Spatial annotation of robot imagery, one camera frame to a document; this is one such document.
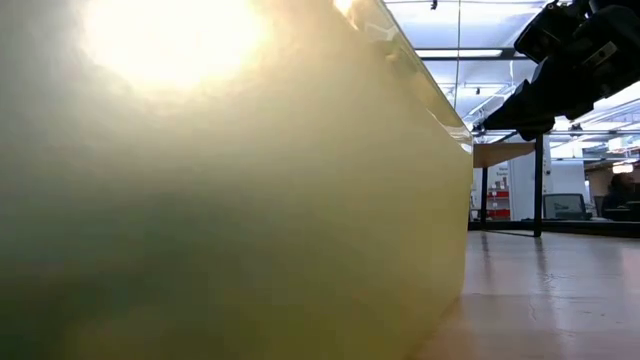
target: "wall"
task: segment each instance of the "wall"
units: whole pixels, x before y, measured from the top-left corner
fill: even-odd
[[[583,163],[559,162],[551,164],[551,181],[553,182],[553,193],[580,193],[585,202],[590,201],[589,191],[584,184],[585,173]]]
[[[509,142],[523,142],[520,136],[514,136]],[[551,170],[549,138],[544,140],[542,194],[553,192],[553,181],[547,175]],[[509,161],[509,184],[511,186],[511,220],[533,219],[535,199],[535,153]]]
[[[611,169],[591,171],[589,172],[588,176],[591,196],[607,195],[609,183],[611,182],[611,177],[613,176]]]

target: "ceiling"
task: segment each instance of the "ceiling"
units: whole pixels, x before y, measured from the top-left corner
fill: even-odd
[[[436,10],[431,10],[431,0],[385,2],[418,53],[430,55],[424,62],[426,67],[469,128],[499,107],[515,86],[533,75],[534,62],[522,57],[504,60],[491,54],[490,49],[512,48],[526,25],[550,1],[439,0]],[[455,56],[439,60],[439,54],[447,49],[489,51],[484,59],[465,59],[461,55],[459,62]],[[596,109],[577,122],[583,130],[640,130],[639,98],[640,84],[636,84],[596,103]],[[570,126],[568,120],[556,119],[556,130],[568,130]],[[577,157],[612,156],[610,140],[618,137],[621,136],[554,136],[552,157],[566,157],[569,153]],[[497,137],[479,140],[492,142]]]

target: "metal pole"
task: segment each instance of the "metal pole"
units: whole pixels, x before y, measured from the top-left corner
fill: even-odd
[[[540,237],[542,235],[542,173],[544,159],[544,135],[536,138],[535,145],[535,192],[533,201],[533,236]]]
[[[482,168],[482,191],[480,192],[480,229],[487,230],[487,186],[489,182],[489,169]]]

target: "fluorescent light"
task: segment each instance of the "fluorescent light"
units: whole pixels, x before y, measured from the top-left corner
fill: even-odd
[[[616,165],[613,167],[614,174],[628,174],[633,172],[633,165]]]
[[[427,58],[452,58],[458,57],[498,57],[502,55],[500,49],[478,49],[478,50],[416,50],[419,57]]]
[[[605,110],[616,106],[626,104],[640,98],[640,82],[637,82],[619,93],[607,98],[601,99],[594,104],[595,110]]]

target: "black equipment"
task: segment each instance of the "black equipment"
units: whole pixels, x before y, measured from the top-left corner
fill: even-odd
[[[555,0],[529,23],[516,51],[538,66],[482,123],[485,130],[516,129],[525,140],[550,131],[640,80],[640,0]]]

